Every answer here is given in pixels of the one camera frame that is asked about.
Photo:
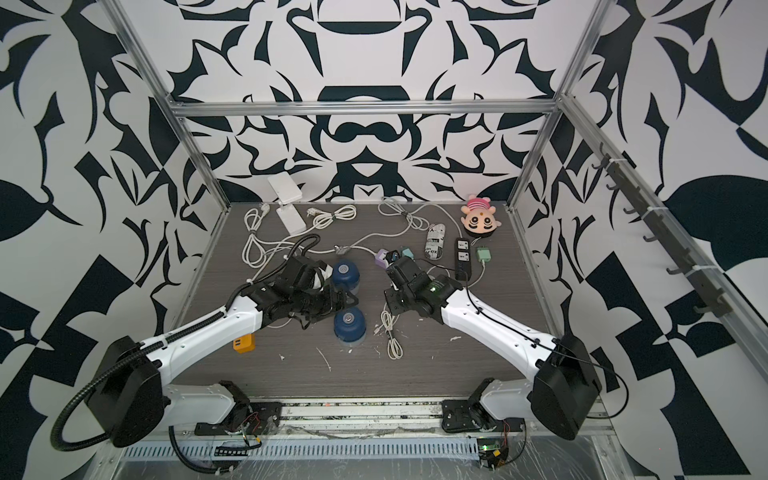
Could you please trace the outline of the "blue cordless grinder front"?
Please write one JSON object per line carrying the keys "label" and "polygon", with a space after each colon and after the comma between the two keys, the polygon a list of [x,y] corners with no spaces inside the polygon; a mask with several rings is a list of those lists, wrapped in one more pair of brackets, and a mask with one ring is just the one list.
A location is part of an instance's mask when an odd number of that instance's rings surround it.
{"label": "blue cordless grinder front", "polygon": [[336,338],[349,347],[362,343],[367,331],[365,317],[358,307],[338,312],[333,327]]}

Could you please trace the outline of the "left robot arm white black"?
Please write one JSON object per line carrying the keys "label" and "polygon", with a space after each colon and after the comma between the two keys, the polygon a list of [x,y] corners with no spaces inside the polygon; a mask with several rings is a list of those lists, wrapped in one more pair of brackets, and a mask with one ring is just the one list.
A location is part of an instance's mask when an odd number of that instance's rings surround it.
{"label": "left robot arm white black", "polygon": [[323,261],[293,256],[259,282],[238,286],[225,304],[186,325],[140,342],[114,341],[94,375],[63,407],[50,434],[61,452],[109,441],[133,445],[154,431],[183,423],[223,422],[243,408],[232,384],[175,384],[185,370],[226,344],[283,318],[305,326],[357,305],[357,296],[332,281]]}

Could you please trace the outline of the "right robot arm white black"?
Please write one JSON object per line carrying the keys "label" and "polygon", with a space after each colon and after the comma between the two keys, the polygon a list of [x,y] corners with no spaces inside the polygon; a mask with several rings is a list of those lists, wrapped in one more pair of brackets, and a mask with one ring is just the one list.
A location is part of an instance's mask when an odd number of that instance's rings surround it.
{"label": "right robot arm white black", "polygon": [[526,326],[457,280],[431,277],[409,257],[397,259],[386,273],[391,286],[385,298],[393,314],[415,311],[468,335],[523,376],[483,380],[467,399],[445,407],[445,431],[490,431],[507,419],[533,418],[562,439],[576,438],[602,389],[597,366],[580,339]]}

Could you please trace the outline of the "purple power strip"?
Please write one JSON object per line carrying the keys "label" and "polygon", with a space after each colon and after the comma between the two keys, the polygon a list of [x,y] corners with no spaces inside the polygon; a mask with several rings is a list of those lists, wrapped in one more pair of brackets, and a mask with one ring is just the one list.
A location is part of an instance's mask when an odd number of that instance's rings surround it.
{"label": "purple power strip", "polygon": [[388,251],[381,249],[374,255],[374,262],[377,266],[379,266],[382,269],[386,269],[389,266],[389,261],[387,259]]}

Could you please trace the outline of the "yellow power strip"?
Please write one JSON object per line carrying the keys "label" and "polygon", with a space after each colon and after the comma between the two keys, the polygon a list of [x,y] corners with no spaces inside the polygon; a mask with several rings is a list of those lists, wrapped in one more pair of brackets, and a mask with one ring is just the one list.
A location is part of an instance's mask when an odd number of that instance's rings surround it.
{"label": "yellow power strip", "polygon": [[236,338],[232,342],[233,349],[240,354],[251,352],[255,349],[254,335],[247,334]]}

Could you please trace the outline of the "green charger adapter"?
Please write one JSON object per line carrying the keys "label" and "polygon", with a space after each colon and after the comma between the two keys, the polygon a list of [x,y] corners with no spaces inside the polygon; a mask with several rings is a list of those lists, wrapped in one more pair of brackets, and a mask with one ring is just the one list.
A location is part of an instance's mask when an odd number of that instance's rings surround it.
{"label": "green charger adapter", "polygon": [[482,264],[485,265],[492,259],[491,251],[488,247],[478,247],[476,250],[477,259]]}

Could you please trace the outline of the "pink cartoon face toy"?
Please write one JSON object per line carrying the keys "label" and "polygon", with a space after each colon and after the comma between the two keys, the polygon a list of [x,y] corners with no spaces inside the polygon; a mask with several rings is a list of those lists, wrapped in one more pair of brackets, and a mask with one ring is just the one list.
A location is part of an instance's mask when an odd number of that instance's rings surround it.
{"label": "pink cartoon face toy", "polygon": [[487,238],[502,225],[495,217],[496,207],[488,197],[470,195],[461,212],[463,228],[473,238]]}

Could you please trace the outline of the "white folding desk lamp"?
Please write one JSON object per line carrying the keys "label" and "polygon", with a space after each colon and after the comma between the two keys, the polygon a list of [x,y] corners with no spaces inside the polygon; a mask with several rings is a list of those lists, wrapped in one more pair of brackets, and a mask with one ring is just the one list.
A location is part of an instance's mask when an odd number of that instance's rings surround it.
{"label": "white folding desk lamp", "polygon": [[267,180],[277,195],[276,212],[288,234],[297,235],[305,232],[306,222],[295,207],[295,203],[302,199],[297,183],[287,172],[269,176]]}

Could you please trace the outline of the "grey wall hook rail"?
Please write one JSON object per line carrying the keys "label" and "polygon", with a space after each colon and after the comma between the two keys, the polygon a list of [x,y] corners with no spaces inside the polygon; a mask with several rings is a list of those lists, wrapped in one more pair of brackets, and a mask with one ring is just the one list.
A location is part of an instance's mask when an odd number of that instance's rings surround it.
{"label": "grey wall hook rail", "polygon": [[733,312],[733,306],[726,297],[726,291],[716,279],[719,268],[696,252],[693,240],[683,231],[670,209],[662,204],[650,191],[645,181],[636,173],[625,158],[613,157],[599,146],[599,163],[595,170],[603,170],[612,180],[610,191],[621,193],[629,202],[624,213],[640,220],[650,231],[643,240],[657,242],[665,250],[674,265],[666,272],[671,276],[681,275],[699,295],[701,303],[694,307],[698,314],[711,313],[722,318]]}

